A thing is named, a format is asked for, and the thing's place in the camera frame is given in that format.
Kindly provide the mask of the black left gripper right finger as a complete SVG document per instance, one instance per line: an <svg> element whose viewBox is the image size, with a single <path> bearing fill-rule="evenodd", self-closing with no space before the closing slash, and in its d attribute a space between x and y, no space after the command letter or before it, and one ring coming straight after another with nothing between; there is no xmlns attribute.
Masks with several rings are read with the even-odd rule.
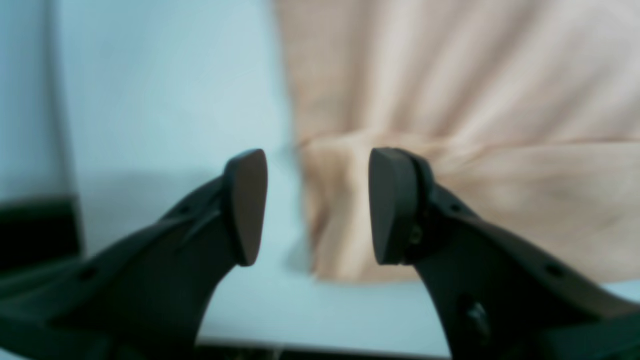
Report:
<svg viewBox="0 0 640 360"><path fill-rule="evenodd" d="M409 265L429 292L454 360L637 360L639 305L478 216L429 162L374 148L375 259Z"/></svg>

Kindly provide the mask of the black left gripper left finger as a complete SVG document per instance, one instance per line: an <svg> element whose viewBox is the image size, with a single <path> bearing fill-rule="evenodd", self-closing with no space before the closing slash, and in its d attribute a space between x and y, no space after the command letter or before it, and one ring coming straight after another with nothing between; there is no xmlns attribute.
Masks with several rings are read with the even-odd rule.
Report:
<svg viewBox="0 0 640 360"><path fill-rule="evenodd" d="M35 292L1 303L1 348L32 360L187 360L217 286L258 259L268 163L263 150L156 223Z"/></svg>

